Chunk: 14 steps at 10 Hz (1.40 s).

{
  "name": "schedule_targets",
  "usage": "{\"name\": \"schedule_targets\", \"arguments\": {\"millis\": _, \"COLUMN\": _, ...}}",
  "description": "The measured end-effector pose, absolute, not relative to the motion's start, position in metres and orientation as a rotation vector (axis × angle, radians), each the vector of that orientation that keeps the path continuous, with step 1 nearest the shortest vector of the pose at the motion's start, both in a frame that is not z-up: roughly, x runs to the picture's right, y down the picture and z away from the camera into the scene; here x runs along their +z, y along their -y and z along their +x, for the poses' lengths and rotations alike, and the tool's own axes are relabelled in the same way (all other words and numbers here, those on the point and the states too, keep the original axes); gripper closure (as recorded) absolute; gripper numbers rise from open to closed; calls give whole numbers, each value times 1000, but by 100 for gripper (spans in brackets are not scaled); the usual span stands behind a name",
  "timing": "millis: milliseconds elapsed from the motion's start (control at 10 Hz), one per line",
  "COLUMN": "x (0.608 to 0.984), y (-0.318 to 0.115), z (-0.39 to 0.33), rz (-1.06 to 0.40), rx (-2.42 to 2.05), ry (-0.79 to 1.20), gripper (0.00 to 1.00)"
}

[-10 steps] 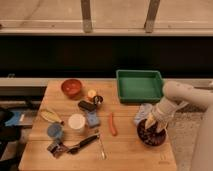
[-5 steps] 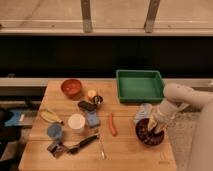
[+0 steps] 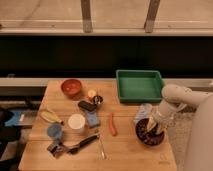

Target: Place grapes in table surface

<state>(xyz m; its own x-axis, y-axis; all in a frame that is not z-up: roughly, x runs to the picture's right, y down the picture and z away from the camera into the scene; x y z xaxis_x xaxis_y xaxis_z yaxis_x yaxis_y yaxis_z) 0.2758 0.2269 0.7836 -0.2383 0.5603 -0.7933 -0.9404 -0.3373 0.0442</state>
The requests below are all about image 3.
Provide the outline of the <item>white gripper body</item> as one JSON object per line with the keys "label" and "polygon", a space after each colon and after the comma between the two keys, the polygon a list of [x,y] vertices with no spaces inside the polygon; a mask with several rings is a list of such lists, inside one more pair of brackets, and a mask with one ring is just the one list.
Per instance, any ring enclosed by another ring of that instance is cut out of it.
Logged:
{"label": "white gripper body", "polygon": [[158,131],[164,131],[172,124],[174,113],[175,110],[172,107],[153,107],[149,115],[148,130],[151,131],[157,127]]}

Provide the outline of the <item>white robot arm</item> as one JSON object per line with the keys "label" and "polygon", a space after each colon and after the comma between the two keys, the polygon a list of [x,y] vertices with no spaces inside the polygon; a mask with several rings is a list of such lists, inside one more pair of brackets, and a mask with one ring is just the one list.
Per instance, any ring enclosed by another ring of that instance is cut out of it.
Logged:
{"label": "white robot arm", "polygon": [[183,171],[213,171],[213,92],[167,84],[162,100],[150,114],[147,130],[163,132],[180,113],[194,113]]}

